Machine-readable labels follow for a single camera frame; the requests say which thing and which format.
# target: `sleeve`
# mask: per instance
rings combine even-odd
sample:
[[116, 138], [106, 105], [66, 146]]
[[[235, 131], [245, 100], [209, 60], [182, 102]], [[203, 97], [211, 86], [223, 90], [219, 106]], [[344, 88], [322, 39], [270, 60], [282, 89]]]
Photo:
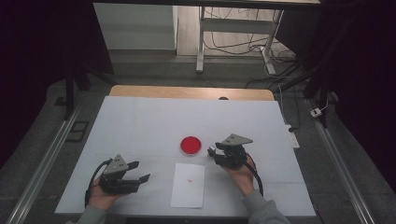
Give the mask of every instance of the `sleeve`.
[[277, 210], [275, 202], [266, 201], [257, 190], [246, 196], [243, 203], [249, 214], [249, 224], [290, 224]]
[[99, 208], [96, 208], [91, 205], [87, 205], [85, 208], [84, 213], [81, 215], [79, 218], [78, 222], [67, 222], [66, 224], [100, 224], [100, 223], [105, 223], [105, 218], [106, 218], [107, 212], [104, 210], [101, 210]]

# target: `white table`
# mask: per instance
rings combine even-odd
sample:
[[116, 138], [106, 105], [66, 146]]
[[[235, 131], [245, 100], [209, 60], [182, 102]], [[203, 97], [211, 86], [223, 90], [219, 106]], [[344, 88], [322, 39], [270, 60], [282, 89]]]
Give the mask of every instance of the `white table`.
[[[266, 199], [274, 199], [285, 216], [315, 215], [276, 101], [116, 96], [105, 99], [56, 213], [82, 213], [83, 195], [93, 171], [102, 161], [121, 154], [126, 162], [140, 161], [139, 167], [127, 172], [124, 179], [151, 176], [137, 193], [118, 200], [111, 213], [246, 217], [242, 195], [206, 152], [230, 133], [253, 139], [245, 149], [257, 164]], [[183, 155], [179, 147], [189, 135], [202, 142], [202, 149], [194, 157]], [[205, 166], [202, 208], [170, 206], [177, 162]]]

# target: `table leg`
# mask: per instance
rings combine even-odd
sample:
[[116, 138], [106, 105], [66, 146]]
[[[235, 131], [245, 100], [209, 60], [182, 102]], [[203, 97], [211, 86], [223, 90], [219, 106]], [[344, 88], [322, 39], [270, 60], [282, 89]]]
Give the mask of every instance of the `table leg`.
[[271, 63], [271, 57], [269, 55], [269, 52], [271, 50], [271, 46], [272, 46], [272, 43], [275, 38], [277, 27], [279, 26], [279, 22], [280, 22], [280, 18], [282, 17], [282, 13], [283, 13], [283, 10], [276, 11], [271, 32], [268, 35], [268, 39], [267, 39], [267, 43], [265, 44], [265, 48], [264, 48], [264, 50], [262, 50], [262, 57], [264, 58], [265, 66], [267, 67], [269, 75], [276, 74], [275, 68], [274, 68], [273, 64]]
[[199, 43], [198, 43], [196, 73], [204, 72], [204, 22], [205, 22], [205, 7], [201, 7], [201, 15], [199, 20]]

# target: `gray floor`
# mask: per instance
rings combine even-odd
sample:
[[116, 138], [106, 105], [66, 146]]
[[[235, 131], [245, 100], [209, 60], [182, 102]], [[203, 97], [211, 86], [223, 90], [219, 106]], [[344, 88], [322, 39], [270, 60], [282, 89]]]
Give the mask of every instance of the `gray floor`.
[[[112, 55], [112, 60], [116, 73], [114, 79], [120, 84], [244, 88], [252, 79], [265, 78], [262, 62], [254, 59], [206, 59], [205, 71], [201, 75], [195, 74], [193, 57]], [[281, 71], [284, 67], [285, 65], [277, 65], [276, 69]], [[90, 76], [90, 80], [92, 88], [77, 117], [77, 121], [89, 122], [89, 130], [104, 97], [110, 90], [110, 86], [97, 77]], [[271, 82], [254, 82], [248, 87], [266, 89], [269, 83]], [[305, 100], [301, 97], [303, 87], [304, 84], [283, 92], [282, 105], [288, 123], [298, 127], [295, 133], [301, 147], [295, 151], [295, 154], [312, 201], [324, 223], [361, 223], [328, 151], [319, 137], [315, 123], [309, 116]], [[58, 97], [64, 97], [63, 81], [49, 88], [48, 100], [40, 115], [15, 154], [0, 170], [0, 223], [6, 222], [50, 141], [63, 122], [64, 107], [54, 105]], [[280, 102], [279, 95], [276, 95], [276, 99]], [[329, 132], [339, 147], [376, 223], [395, 223], [395, 194], [376, 170], [363, 148], [337, 118], [333, 111], [333, 102], [328, 109]], [[69, 140], [77, 140], [80, 137], [75, 133], [68, 135]], [[66, 141], [64, 143], [25, 223], [65, 223], [67, 220], [76, 218], [54, 215], [54, 210], [87, 137], [88, 134], [85, 134], [81, 142]], [[125, 223], [125, 221], [125, 218], [112, 216], [107, 220], [108, 223]], [[184, 219], [181, 221], [131, 219], [128, 223], [185, 223], [185, 221]], [[322, 223], [318, 217], [290, 217], [290, 221], [291, 223]], [[189, 219], [189, 222], [210, 223], [210, 220]]]

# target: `human hand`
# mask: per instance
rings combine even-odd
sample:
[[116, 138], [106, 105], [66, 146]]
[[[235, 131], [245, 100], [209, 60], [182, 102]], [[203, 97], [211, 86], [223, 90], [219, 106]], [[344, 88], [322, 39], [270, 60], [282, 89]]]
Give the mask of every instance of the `human hand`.
[[[256, 169], [256, 166], [250, 156], [247, 154], [247, 163]], [[231, 169], [228, 167], [222, 168], [227, 171], [235, 185], [239, 188], [244, 196], [249, 195], [254, 190], [253, 186], [253, 173], [246, 167], [242, 165], [239, 169]]]
[[91, 197], [88, 201], [89, 205], [107, 211], [113, 203], [126, 194], [109, 194], [105, 193], [99, 186], [100, 177], [96, 178], [91, 186]]

